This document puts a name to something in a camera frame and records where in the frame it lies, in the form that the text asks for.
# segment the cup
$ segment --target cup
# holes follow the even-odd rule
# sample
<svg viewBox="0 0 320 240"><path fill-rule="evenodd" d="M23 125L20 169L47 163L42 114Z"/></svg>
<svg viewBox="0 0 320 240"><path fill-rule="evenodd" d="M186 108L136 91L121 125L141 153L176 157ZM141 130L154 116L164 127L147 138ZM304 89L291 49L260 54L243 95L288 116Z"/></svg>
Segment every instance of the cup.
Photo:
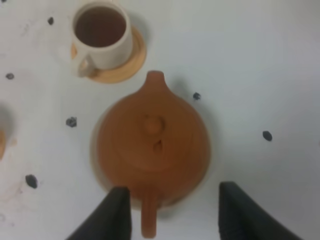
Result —
<svg viewBox="0 0 320 240"><path fill-rule="evenodd" d="M77 50L71 67L79 77L88 76L94 69L119 67L133 50L129 16L111 1L94 1L78 8L72 18L71 32Z"/></svg>

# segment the orange clay teapot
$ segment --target orange clay teapot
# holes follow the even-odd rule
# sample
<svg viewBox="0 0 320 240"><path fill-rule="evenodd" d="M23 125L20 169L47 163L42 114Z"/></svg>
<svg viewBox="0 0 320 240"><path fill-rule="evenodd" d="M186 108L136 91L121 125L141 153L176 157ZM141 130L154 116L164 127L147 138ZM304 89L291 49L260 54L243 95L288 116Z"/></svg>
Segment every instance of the orange clay teapot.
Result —
<svg viewBox="0 0 320 240"><path fill-rule="evenodd" d="M142 88L105 116L97 156L107 179L141 200L142 235L153 238L158 207L197 186L208 168L210 145L197 112L169 90L162 72L150 71Z"/></svg>

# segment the teapot handle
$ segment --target teapot handle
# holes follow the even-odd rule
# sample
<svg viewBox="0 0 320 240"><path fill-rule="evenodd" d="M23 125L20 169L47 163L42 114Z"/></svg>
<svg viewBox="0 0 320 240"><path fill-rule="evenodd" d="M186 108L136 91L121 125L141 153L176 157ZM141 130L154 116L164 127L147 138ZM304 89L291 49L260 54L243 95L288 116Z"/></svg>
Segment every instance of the teapot handle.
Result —
<svg viewBox="0 0 320 240"><path fill-rule="evenodd" d="M165 81L165 75L162 71L149 71L140 91L148 93L170 92Z"/></svg>
<svg viewBox="0 0 320 240"><path fill-rule="evenodd" d="M141 231L146 239L153 239L157 233L158 194L147 190L142 197Z"/></svg>

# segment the white cup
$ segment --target white cup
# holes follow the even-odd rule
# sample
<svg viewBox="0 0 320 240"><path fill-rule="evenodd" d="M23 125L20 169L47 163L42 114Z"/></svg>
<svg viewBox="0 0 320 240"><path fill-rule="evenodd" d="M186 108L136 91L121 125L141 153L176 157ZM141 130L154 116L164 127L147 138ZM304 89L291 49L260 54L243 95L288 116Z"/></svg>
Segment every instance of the white cup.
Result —
<svg viewBox="0 0 320 240"><path fill-rule="evenodd" d="M116 10L125 20L125 31L122 37L114 44L105 47L93 47L84 44L76 36L76 25L79 18L86 11L96 7L107 7ZM71 62L72 71L79 77L89 75L94 69L109 70L124 64L133 50L131 23L126 11L111 1L94 1L82 5L75 11L71 22L72 41L77 50Z"/></svg>

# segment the coaster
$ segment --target coaster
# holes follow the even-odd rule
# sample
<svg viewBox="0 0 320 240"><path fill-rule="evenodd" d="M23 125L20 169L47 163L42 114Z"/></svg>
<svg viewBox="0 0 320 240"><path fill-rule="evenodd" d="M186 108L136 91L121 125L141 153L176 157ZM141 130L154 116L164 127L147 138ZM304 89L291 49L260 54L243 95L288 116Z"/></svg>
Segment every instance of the coaster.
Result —
<svg viewBox="0 0 320 240"><path fill-rule="evenodd" d="M93 81L104 84L115 84L131 78L143 66L147 48L143 37L140 32L132 28L133 48L132 54L128 61L121 66L109 70L95 69L92 74L88 76ZM75 58L77 49L74 44L71 46L71 57Z"/></svg>

